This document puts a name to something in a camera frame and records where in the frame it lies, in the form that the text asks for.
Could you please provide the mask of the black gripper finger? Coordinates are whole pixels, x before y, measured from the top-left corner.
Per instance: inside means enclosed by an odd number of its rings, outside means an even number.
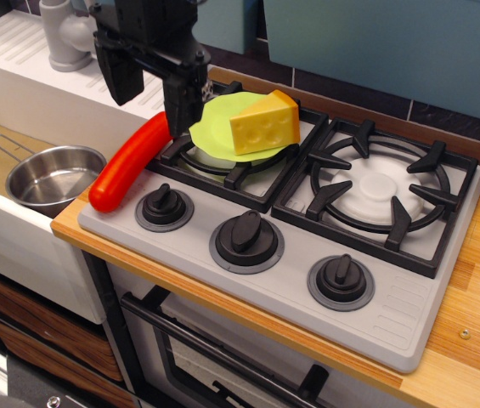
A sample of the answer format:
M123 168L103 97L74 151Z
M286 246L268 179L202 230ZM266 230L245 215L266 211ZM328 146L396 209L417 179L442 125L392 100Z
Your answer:
M100 71L111 98L124 105L144 90L143 70L123 49L95 44Z
M180 76L170 76L163 81L163 90L169 132L172 137L180 137L201 119L202 88Z

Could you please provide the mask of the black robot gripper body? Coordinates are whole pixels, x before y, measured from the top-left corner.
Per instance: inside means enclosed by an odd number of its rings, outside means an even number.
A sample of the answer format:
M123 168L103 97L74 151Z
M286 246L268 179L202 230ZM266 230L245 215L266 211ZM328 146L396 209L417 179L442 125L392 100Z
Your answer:
M207 84L210 54L195 39L193 28L202 1L97 1L89 7L96 21L94 44L125 50L143 72L182 77L202 88Z

